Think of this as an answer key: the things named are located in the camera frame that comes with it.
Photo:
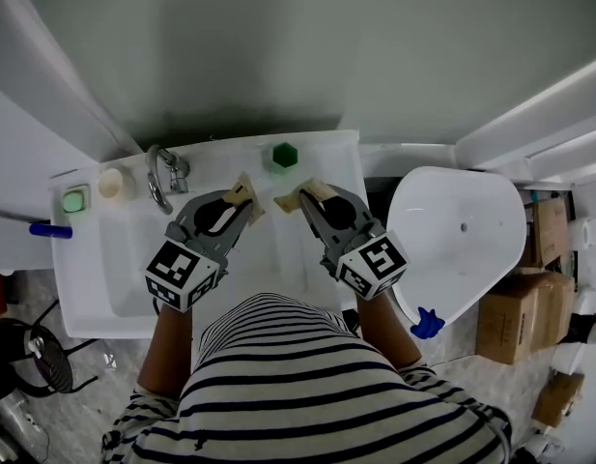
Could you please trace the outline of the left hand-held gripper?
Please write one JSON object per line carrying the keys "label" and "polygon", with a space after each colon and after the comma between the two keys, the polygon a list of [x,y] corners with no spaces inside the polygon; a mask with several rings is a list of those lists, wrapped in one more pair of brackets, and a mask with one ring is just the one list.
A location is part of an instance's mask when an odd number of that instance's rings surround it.
{"label": "left hand-held gripper", "polygon": [[252,199],[234,207],[225,193],[190,199],[167,225],[162,246],[143,270],[153,298],[179,312],[189,311],[227,274],[227,254],[252,214]]}

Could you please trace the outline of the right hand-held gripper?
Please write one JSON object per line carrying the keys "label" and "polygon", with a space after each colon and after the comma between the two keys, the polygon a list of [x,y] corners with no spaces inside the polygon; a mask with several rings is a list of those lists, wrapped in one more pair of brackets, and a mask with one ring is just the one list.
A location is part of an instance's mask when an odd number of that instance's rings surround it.
{"label": "right hand-held gripper", "polygon": [[401,278],[409,266],[409,258],[394,231],[384,231],[378,236],[378,220],[357,194],[340,187],[333,189],[336,194],[323,202],[301,190],[300,207],[313,234],[328,248],[340,244],[337,231],[353,230],[362,234],[358,238],[367,235],[364,244],[332,261],[331,276],[363,300],[370,301]]}

